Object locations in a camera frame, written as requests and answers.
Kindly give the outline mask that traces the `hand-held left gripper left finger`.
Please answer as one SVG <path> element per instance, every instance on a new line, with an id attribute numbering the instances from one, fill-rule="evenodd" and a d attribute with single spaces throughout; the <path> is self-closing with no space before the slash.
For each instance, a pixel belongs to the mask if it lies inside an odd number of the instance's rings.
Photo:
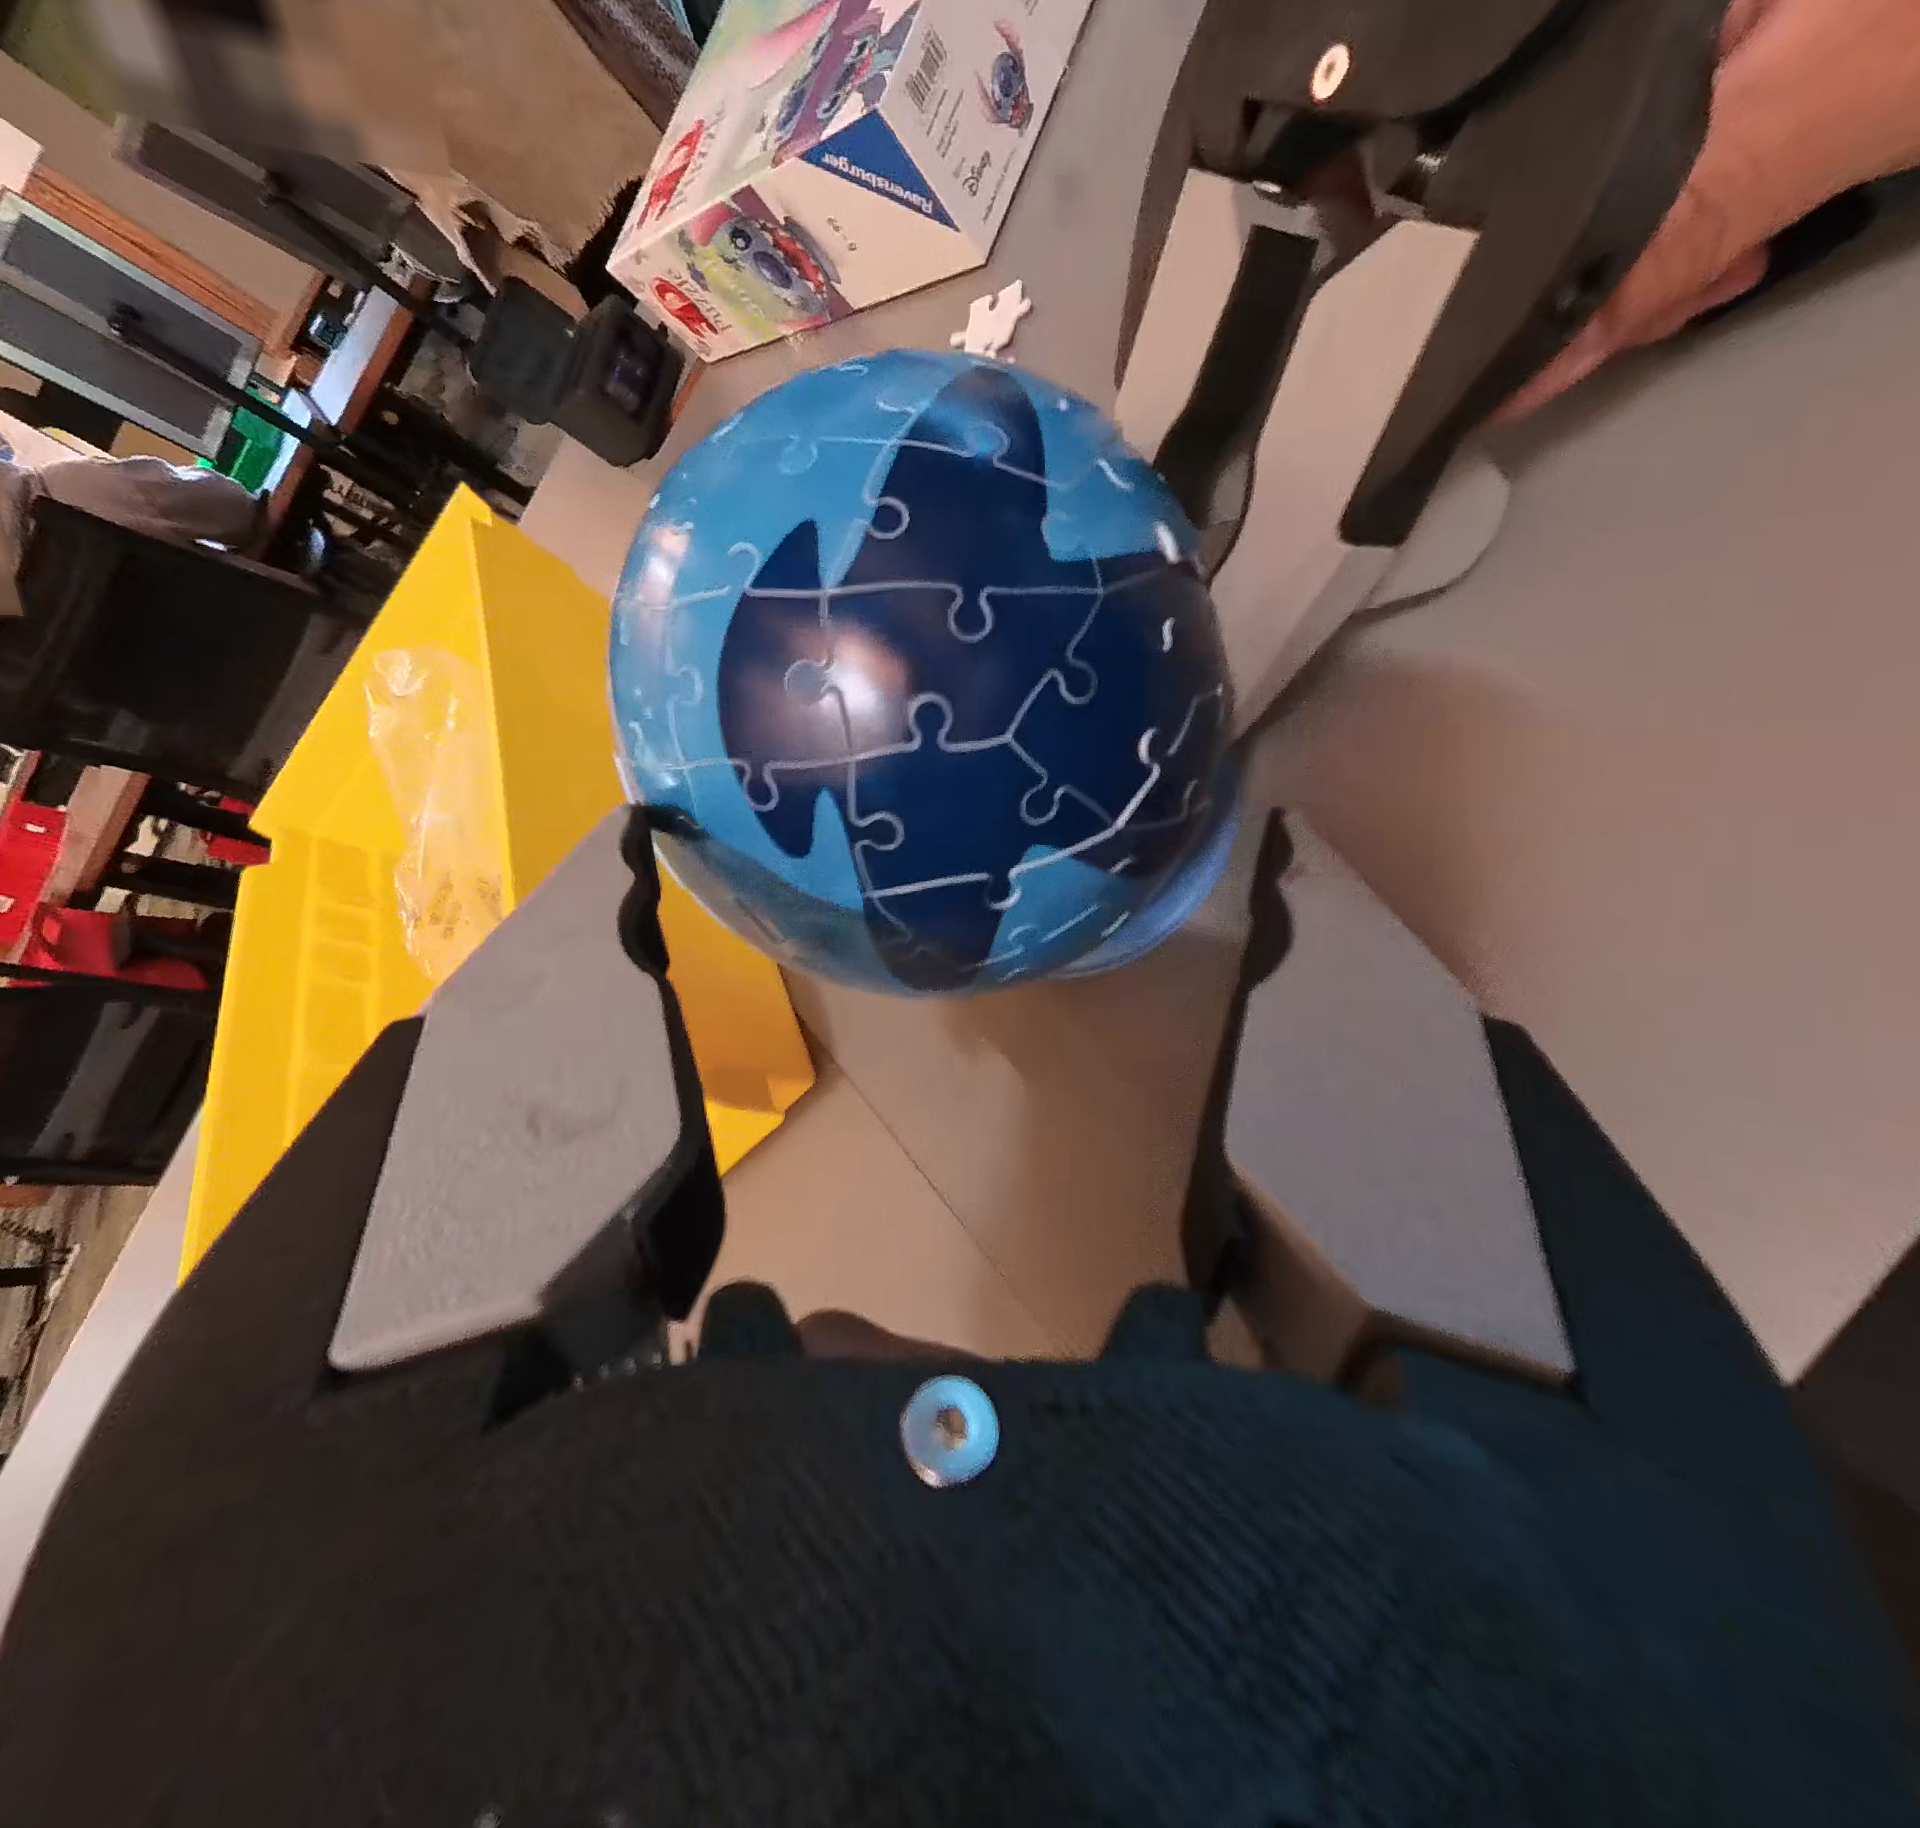
<path id="1" fill-rule="evenodd" d="M 605 816 L 421 1016 L 329 1347 L 352 1377 L 527 1338 L 660 1366 L 726 1205 L 647 807 Z"/>

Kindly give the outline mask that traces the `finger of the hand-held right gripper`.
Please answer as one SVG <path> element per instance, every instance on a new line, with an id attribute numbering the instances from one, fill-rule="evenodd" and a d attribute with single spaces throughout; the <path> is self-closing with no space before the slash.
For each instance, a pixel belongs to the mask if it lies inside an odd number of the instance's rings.
<path id="1" fill-rule="evenodd" d="M 1117 427 L 1187 512 L 1238 512 L 1261 428 L 1325 271 L 1314 208 L 1189 171 L 1131 349 Z"/>
<path id="2" fill-rule="evenodd" d="M 1344 515 L 1476 241 L 1402 221 L 1306 308 L 1229 551 L 1236 727 L 1261 723 L 1380 578 L 1394 544 L 1363 544 Z"/>

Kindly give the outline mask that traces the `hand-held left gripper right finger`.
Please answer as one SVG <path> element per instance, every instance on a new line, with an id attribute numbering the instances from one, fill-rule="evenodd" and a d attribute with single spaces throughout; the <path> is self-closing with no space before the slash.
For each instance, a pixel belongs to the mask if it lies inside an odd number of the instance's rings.
<path id="1" fill-rule="evenodd" d="M 1572 1376 L 1476 1001 L 1281 809 L 1247 896 L 1187 1179 L 1187 1283 L 1232 1347 L 1303 1377 L 1357 1377 L 1400 1346 Z"/>

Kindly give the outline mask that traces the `blue puzzle ball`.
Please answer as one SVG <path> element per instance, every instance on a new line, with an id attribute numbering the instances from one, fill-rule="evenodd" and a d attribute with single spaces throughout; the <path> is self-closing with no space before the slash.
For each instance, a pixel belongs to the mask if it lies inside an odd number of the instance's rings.
<path id="1" fill-rule="evenodd" d="M 1096 403 L 1008 359 L 809 368 L 684 447 L 618 580 L 608 695 L 679 882 L 845 985 L 1108 972 L 1230 865 L 1196 532 Z"/>

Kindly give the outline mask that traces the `cardboard puzzle box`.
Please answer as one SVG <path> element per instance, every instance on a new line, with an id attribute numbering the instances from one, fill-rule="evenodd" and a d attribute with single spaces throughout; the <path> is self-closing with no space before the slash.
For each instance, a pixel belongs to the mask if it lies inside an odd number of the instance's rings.
<path id="1" fill-rule="evenodd" d="M 1096 0 L 724 0 L 608 277 L 723 359 L 980 268 Z"/>

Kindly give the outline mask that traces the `person's right hand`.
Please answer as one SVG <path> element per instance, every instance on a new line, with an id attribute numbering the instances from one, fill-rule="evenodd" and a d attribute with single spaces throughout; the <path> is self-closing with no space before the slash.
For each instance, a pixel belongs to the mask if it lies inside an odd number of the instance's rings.
<path id="1" fill-rule="evenodd" d="M 1680 194 L 1611 295 L 1497 423 L 1752 291 L 1818 205 L 1919 161 L 1919 0 L 1731 0 L 1710 127 Z"/>

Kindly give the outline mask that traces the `clear plastic bag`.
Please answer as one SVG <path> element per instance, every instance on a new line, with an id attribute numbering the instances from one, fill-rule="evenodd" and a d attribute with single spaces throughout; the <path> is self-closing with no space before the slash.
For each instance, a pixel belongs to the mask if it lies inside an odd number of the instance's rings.
<path id="1" fill-rule="evenodd" d="M 510 911 L 510 832 L 485 677 L 429 646 L 375 654 L 365 682 L 373 760 L 396 826 L 396 916 L 437 988 Z"/>

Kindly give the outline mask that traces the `yellow plastic bin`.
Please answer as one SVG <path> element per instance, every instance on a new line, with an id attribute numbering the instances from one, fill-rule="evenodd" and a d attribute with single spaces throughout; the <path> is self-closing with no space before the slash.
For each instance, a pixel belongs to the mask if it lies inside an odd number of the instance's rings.
<path id="1" fill-rule="evenodd" d="M 375 1038 L 442 988 L 398 928 L 398 826 L 365 703 L 375 654 L 442 648 L 485 677 L 510 916 L 605 816 L 628 807 L 608 633 L 606 595 L 476 494 L 451 498 L 253 815 L 269 857 L 238 879 L 181 1283 Z"/>

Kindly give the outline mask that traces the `black charging case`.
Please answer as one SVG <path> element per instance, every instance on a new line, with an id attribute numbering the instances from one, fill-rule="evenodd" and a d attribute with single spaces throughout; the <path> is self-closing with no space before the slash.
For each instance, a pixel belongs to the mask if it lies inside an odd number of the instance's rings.
<path id="1" fill-rule="evenodd" d="M 679 348 L 627 295 L 573 318 L 518 277 L 500 283 L 467 349 L 467 374 L 485 397 L 615 470 L 660 451 L 684 370 Z"/>

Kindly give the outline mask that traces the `black draped furniture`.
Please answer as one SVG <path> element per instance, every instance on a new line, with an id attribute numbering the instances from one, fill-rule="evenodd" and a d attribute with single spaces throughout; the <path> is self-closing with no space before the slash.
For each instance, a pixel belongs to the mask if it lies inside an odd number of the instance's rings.
<path id="1" fill-rule="evenodd" d="M 16 576 L 5 743 L 228 793 L 277 775 L 375 616 L 366 595 L 49 499 Z"/>

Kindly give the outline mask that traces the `brown burlap cloth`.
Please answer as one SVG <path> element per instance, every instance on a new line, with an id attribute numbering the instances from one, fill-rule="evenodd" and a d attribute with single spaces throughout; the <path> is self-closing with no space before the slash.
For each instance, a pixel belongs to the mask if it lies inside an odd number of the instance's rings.
<path id="1" fill-rule="evenodd" d="M 632 208 L 697 55 L 674 0 L 393 0 L 425 68 L 412 161 L 375 161 L 465 262 L 586 274 Z"/>

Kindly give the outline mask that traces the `green plastic bin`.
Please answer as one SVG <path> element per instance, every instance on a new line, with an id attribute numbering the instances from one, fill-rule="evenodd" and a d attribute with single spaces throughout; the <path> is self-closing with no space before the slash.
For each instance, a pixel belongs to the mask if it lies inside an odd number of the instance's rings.
<path id="1" fill-rule="evenodd" d="M 277 397 L 253 386 L 228 419 L 210 466 L 249 494 L 269 494 L 282 486 L 300 451 L 300 440 L 317 409 L 298 381 L 282 388 Z"/>

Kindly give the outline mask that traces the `grey framed panel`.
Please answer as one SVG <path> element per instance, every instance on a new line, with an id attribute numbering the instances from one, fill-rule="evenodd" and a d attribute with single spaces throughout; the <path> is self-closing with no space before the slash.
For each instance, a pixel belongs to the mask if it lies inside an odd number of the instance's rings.
<path id="1" fill-rule="evenodd" d="M 212 457 L 259 352 L 244 328 L 5 193 L 5 362 Z"/>

